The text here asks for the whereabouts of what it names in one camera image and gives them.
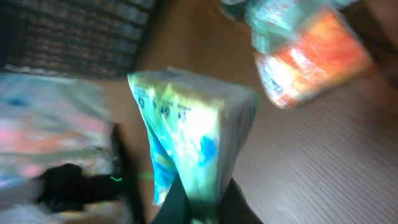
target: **wooden floor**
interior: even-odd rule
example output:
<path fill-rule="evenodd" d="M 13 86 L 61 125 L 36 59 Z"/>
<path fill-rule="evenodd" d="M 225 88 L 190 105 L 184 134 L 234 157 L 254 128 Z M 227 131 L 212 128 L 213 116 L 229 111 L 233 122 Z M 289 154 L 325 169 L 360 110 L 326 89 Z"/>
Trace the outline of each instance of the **wooden floor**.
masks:
<path fill-rule="evenodd" d="M 367 43 L 385 75 L 353 80 L 294 110 L 264 96 L 249 27 L 226 19 L 216 1 L 169 1 L 143 56 L 141 69 L 183 68 L 263 94 L 234 177 L 264 223 L 398 223 L 398 92 L 385 79 L 395 80 L 397 55 L 383 53 L 380 32 L 366 31 L 361 12 L 349 13 L 376 38 Z M 127 82 L 103 85 L 124 140 L 150 170 L 146 128 Z M 151 220 L 151 181 L 142 193 Z"/>

